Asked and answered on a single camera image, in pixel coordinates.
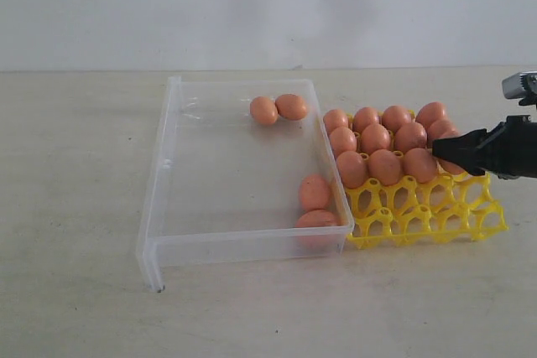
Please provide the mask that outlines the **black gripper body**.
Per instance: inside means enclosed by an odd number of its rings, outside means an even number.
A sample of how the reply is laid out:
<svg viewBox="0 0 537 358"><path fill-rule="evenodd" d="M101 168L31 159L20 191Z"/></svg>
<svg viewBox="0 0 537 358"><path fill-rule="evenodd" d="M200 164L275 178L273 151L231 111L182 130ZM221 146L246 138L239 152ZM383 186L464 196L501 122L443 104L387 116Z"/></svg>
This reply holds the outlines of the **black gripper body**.
<svg viewBox="0 0 537 358"><path fill-rule="evenodd" d="M530 115L507 116L479 140L478 168L501 179L536 178L536 123Z"/></svg>

